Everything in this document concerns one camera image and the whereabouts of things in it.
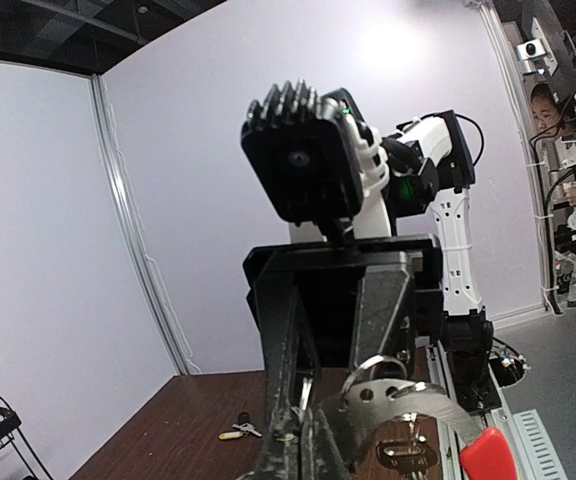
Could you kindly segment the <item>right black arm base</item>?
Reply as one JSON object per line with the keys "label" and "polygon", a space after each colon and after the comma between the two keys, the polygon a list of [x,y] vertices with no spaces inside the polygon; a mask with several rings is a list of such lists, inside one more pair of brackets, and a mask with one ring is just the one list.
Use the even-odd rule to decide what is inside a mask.
{"label": "right black arm base", "polygon": [[486,311],[445,315],[441,343],[459,405],[471,414],[502,405],[501,387],[521,381],[529,366],[524,355],[494,335]]}

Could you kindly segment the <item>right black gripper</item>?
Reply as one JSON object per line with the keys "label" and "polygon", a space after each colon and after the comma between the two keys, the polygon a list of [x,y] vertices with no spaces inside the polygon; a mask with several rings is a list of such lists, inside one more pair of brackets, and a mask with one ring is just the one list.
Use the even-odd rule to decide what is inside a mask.
{"label": "right black gripper", "polygon": [[439,335],[442,267],[429,234],[254,248],[243,269],[262,345],[268,432],[299,434],[321,367],[358,369],[382,355],[394,359],[388,373],[414,369],[417,337]]}

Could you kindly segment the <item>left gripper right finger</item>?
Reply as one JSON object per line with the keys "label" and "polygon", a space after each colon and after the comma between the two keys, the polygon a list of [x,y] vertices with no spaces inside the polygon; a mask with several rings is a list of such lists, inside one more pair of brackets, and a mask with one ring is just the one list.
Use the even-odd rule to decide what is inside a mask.
{"label": "left gripper right finger", "polygon": [[363,463],[379,426],[387,394],[335,394],[307,411],[307,478],[349,479]]}

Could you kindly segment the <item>large keyring with red grip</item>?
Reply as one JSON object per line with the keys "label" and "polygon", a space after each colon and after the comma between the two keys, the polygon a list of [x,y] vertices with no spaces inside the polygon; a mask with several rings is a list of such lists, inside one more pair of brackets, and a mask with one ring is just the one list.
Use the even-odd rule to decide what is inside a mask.
{"label": "large keyring with red grip", "polygon": [[390,395],[392,400],[380,408],[387,417],[385,422],[405,413],[419,413],[445,424],[464,443],[459,464],[470,479],[518,478],[512,451],[502,431],[479,425],[442,387],[398,378],[367,378],[375,367],[393,361],[382,355],[368,359],[348,375],[340,394]]}

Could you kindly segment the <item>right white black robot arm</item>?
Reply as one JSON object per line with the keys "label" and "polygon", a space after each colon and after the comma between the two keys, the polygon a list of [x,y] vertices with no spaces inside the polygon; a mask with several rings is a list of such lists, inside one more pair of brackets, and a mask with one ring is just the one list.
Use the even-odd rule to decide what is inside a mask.
{"label": "right white black robot arm", "polygon": [[493,327],[472,271],[474,164],[457,114],[381,137],[360,114],[274,113],[253,106],[242,146],[287,245],[253,249],[248,303],[262,338],[268,425],[302,422],[324,367],[375,354],[409,377],[413,344],[446,351],[458,404],[501,404],[488,367]]}

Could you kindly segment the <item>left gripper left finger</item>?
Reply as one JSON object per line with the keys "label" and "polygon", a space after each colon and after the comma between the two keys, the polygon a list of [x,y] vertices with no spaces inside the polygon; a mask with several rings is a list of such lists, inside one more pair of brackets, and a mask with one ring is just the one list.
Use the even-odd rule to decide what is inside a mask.
{"label": "left gripper left finger", "polygon": [[295,405],[267,402],[265,433],[251,479],[316,479],[312,395]]}

